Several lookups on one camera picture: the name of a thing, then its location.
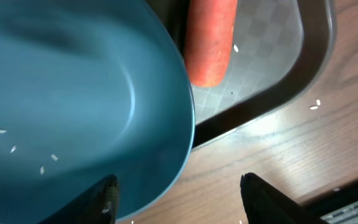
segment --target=teal plastic bowl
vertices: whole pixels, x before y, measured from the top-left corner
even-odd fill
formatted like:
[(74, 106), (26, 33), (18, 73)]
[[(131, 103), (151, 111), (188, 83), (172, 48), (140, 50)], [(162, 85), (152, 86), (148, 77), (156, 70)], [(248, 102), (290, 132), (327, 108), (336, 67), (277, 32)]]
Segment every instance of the teal plastic bowl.
[(122, 220), (190, 153), (183, 60), (143, 0), (0, 0), (0, 223), (37, 223), (109, 174)]

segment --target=wood grain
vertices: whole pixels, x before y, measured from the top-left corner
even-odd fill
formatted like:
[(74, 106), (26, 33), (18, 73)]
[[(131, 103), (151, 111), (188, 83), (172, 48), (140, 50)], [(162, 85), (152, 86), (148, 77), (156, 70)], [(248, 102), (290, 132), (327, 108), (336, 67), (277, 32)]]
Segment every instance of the wood grain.
[[(358, 0), (337, 0), (336, 9), (335, 49), (317, 82), (193, 152), (174, 187), (134, 223), (246, 223), (239, 190), (246, 172), (299, 203), (358, 179)], [(321, 106), (309, 110), (315, 99)]]

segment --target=dark gray metal edge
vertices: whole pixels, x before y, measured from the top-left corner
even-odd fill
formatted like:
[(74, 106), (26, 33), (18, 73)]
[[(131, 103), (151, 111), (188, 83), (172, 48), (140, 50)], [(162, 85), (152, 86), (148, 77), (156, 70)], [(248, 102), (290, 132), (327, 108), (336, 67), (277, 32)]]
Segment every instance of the dark gray metal edge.
[(303, 45), (292, 69), (275, 85), (196, 125), (193, 151), (272, 113), (304, 93), (325, 69), (336, 40), (334, 0), (298, 1)]

